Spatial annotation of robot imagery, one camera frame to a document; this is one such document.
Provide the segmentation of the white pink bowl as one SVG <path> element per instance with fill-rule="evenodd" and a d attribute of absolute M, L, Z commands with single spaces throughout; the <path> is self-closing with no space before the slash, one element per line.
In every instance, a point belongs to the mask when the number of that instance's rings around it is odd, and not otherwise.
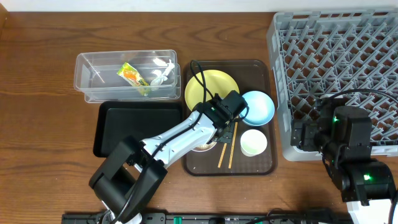
<path fill-rule="evenodd" d="M 212 149 L 215 145 L 216 145 L 216 142 L 212 141 L 212 142 L 210 142 L 208 144 L 202 144 L 200 146 L 195 147 L 193 149 L 193 151 L 195 151 L 195 152 L 205 152 L 205 151 L 208 151 L 208 150 Z"/>

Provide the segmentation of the clear plastic wrapper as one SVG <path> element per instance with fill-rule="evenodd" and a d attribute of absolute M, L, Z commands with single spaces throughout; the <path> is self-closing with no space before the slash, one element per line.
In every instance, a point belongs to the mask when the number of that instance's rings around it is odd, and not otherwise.
<path fill-rule="evenodd" d="M 157 77 L 150 82 L 150 86 L 160 86 L 161 84 L 163 84 L 163 82 L 168 80 L 168 75 L 175 68 L 175 64 L 172 63 L 171 59 L 169 59 L 168 62 L 165 62 L 159 58 L 155 58 L 153 59 L 153 62 L 157 66 L 166 67 L 163 72 L 161 72 L 160 70 L 155 70 L 153 72 L 153 74 L 157 75 Z"/>

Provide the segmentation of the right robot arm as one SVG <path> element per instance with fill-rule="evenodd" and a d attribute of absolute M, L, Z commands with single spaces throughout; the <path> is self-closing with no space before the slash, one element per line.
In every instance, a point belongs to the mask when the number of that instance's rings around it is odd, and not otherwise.
<path fill-rule="evenodd" d="M 292 121 L 291 145 L 322 155 L 354 223 L 393 223 L 397 189 L 390 168 L 372 158 L 365 109 L 326 106 L 318 121 Z"/>

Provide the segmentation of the green orange snack wrapper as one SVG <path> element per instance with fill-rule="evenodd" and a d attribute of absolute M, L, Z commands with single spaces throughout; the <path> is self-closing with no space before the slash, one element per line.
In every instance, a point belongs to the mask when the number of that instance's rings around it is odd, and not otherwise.
<path fill-rule="evenodd" d="M 150 92 L 149 84 L 141 74 L 129 63 L 125 62 L 118 70 L 117 74 L 127 81 L 131 86 L 138 87 L 138 92 L 142 96 L 147 96 Z"/>

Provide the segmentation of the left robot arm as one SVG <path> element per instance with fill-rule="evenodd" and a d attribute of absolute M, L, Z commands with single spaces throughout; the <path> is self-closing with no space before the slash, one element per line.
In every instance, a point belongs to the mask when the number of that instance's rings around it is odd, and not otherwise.
<path fill-rule="evenodd" d="M 123 139 L 89 181 L 95 195 L 113 215 L 112 223 L 134 223 L 167 175 L 167 168 L 192 149 L 223 135 L 230 123 L 248 111 L 245 99 L 232 90 L 198 103 L 190 116 L 157 136 Z"/>

